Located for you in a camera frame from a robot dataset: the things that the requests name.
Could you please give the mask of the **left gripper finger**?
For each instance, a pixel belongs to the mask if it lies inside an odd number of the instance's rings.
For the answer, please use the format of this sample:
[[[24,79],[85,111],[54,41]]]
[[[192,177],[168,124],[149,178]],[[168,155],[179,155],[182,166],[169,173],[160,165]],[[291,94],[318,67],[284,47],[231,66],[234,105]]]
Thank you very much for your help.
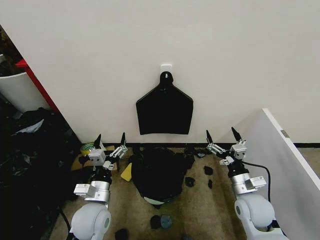
[[[95,150],[95,149],[103,149],[103,144],[101,142],[102,135],[99,134],[98,137],[95,139],[95,141],[92,143],[92,146],[89,148],[89,150]]]
[[[126,134],[122,133],[120,146],[118,146],[113,152],[106,154],[105,161],[103,164],[103,168],[112,171],[114,166],[116,166],[116,170],[119,170],[119,161],[126,154]]]

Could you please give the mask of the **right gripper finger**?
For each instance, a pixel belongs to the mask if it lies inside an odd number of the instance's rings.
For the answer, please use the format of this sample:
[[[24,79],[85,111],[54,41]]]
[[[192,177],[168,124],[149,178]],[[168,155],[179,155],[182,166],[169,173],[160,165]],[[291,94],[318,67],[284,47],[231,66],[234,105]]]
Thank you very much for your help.
[[[231,127],[231,131],[236,140],[236,143],[234,143],[233,146],[245,146],[246,140],[241,137],[240,133],[233,126]]]
[[[208,130],[206,130],[206,140],[208,143],[206,149],[220,158],[220,165],[229,166],[233,163],[233,158],[230,156],[230,152],[215,144]]]

